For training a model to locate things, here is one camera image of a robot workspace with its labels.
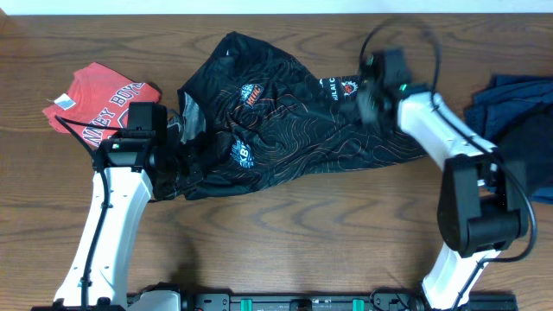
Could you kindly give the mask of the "black patterned sports jersey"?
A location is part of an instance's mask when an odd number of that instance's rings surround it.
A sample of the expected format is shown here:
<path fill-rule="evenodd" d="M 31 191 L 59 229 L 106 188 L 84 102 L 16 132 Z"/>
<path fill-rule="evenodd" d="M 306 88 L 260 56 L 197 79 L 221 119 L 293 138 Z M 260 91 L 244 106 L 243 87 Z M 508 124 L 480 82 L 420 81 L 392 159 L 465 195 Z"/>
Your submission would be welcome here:
<path fill-rule="evenodd" d="M 183 144 L 200 173 L 188 200 L 264 190 L 303 175 L 384 168 L 423 156 L 398 130 L 361 120 L 357 75 L 316 78 L 293 55 L 226 35 L 178 91 Z"/>

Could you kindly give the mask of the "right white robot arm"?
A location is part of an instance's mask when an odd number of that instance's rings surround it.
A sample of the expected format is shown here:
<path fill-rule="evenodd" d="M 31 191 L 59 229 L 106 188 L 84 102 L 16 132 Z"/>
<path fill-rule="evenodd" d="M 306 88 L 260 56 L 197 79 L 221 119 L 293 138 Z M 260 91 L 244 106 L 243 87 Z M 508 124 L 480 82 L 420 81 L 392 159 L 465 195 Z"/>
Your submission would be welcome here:
<path fill-rule="evenodd" d="M 537 239 L 525 169 L 502 159 L 495 144 L 468 128 L 434 90 L 400 73 L 367 74 L 357 97 L 365 122 L 396 126 L 413 137 L 442 171 L 437 224 L 443 245 L 406 310 L 515 310 L 509 294 L 472 294 L 493 263 L 528 257 Z"/>

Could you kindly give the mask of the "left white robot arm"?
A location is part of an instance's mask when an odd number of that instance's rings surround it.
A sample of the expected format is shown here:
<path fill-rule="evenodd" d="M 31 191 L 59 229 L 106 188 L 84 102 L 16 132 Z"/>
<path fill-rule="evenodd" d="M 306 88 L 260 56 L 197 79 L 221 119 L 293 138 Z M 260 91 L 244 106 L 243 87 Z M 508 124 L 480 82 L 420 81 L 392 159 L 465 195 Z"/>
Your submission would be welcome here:
<path fill-rule="evenodd" d="M 132 117 L 130 127 L 93 149 L 78 139 L 92 158 L 92 200 L 70 270 L 50 310 L 183 310 L 186 296 L 160 282 L 137 295 L 128 291 L 128 273 L 145 207 L 177 196 L 164 181 L 182 181 L 187 160 L 179 153 L 185 136 L 182 116 Z"/>

